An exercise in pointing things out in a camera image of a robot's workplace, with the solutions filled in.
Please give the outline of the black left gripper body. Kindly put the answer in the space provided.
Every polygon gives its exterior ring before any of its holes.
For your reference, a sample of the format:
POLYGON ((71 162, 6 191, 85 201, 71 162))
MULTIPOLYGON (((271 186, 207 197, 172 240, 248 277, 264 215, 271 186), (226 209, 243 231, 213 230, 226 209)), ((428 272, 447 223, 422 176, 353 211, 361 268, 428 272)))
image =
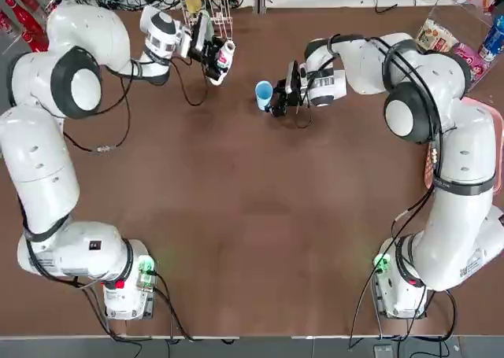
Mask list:
POLYGON ((197 61, 206 69, 206 64, 215 61, 215 56, 218 50, 212 48, 212 38, 211 40, 205 40, 201 49, 198 49, 194 44, 188 51, 188 56, 190 59, 197 61))

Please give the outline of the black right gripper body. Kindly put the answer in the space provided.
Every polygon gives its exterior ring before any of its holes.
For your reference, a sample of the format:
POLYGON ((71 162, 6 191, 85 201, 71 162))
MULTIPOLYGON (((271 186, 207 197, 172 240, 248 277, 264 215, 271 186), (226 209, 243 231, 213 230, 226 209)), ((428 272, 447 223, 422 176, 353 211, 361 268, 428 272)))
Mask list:
POLYGON ((302 92, 302 81, 300 79, 286 80, 285 91, 285 95, 277 94, 277 100, 285 101, 287 107, 303 105, 302 97, 304 93, 302 92))

